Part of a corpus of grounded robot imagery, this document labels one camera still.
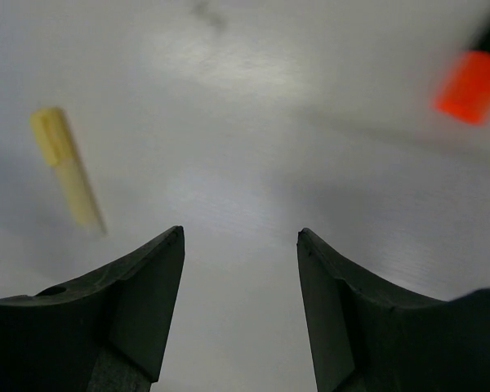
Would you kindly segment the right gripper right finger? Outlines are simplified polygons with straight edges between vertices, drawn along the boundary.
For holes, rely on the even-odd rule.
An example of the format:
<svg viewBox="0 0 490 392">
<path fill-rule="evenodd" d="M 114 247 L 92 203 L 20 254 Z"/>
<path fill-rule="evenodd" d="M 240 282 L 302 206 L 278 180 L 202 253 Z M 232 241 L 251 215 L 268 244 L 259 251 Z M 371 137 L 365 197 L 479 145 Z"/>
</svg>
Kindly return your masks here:
<svg viewBox="0 0 490 392">
<path fill-rule="evenodd" d="M 490 288 L 423 296 L 309 229 L 297 260 L 318 390 L 490 391 Z"/>
</svg>

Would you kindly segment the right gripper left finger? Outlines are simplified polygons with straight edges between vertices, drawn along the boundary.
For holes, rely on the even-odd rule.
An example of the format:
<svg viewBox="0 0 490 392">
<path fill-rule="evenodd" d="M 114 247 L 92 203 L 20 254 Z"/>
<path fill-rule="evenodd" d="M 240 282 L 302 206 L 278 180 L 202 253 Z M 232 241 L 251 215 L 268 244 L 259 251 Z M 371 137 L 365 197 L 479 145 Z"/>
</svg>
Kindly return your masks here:
<svg viewBox="0 0 490 392">
<path fill-rule="evenodd" d="M 185 261 L 174 226 L 34 296 L 0 299 L 0 391 L 147 391 L 158 381 Z"/>
</svg>

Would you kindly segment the yellow highlighter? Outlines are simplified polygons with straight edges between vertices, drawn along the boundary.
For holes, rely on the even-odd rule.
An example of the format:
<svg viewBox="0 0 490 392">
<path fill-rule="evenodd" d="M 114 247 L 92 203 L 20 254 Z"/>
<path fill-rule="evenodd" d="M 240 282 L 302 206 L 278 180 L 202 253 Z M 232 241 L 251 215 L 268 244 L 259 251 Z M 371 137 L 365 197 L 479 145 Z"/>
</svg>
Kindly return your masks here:
<svg viewBox="0 0 490 392">
<path fill-rule="evenodd" d="M 38 109 L 30 114 L 29 125 L 43 159 L 56 176 L 73 221 L 84 229 L 105 234 L 105 223 L 65 112 L 58 107 Z"/>
</svg>

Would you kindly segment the orange black highlighter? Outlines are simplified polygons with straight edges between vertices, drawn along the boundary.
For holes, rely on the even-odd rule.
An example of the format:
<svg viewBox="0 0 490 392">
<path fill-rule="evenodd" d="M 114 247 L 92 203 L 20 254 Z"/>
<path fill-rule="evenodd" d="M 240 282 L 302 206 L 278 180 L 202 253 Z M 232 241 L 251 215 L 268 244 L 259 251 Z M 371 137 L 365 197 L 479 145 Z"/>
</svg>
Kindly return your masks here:
<svg viewBox="0 0 490 392">
<path fill-rule="evenodd" d="M 434 107 L 464 123 L 481 125 L 490 116 L 490 21 L 454 64 Z"/>
</svg>

